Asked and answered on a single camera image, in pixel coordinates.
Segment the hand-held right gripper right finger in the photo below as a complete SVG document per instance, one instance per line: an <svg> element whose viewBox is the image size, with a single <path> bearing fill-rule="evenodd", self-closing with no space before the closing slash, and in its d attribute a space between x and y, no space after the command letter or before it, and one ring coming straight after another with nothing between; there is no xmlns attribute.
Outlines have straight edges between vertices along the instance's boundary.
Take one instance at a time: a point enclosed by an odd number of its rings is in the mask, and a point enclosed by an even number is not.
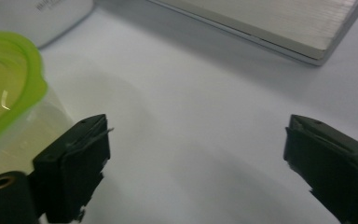
<svg viewBox="0 0 358 224"><path fill-rule="evenodd" d="M341 224L358 224L358 141L312 118L293 115L283 159Z"/></svg>

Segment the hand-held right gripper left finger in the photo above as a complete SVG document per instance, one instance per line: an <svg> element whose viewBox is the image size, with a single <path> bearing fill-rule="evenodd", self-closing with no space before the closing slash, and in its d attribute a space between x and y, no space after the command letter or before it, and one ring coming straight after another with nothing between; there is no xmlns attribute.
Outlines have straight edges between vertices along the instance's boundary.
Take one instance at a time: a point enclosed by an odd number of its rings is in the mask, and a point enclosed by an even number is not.
<svg viewBox="0 0 358 224"><path fill-rule="evenodd" d="M37 213L50 223L80 221L110 159L106 115L82 119L33 159Z"/></svg>

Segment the white square lidded box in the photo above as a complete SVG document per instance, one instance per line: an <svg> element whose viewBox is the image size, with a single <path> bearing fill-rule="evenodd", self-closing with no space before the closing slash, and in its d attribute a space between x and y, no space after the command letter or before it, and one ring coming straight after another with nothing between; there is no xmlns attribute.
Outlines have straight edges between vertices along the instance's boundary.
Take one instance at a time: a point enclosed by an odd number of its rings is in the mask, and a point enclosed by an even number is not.
<svg viewBox="0 0 358 224"><path fill-rule="evenodd" d="M85 18L94 0L0 0L0 31L24 35L42 47Z"/></svg>

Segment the white wire shelf rack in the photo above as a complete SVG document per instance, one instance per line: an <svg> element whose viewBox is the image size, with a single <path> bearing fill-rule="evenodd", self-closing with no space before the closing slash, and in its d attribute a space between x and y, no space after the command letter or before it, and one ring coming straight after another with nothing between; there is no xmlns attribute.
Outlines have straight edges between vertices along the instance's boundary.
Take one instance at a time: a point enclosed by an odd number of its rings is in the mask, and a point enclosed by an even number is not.
<svg viewBox="0 0 358 224"><path fill-rule="evenodd" d="M358 18L358 0L150 0L320 66Z"/></svg>

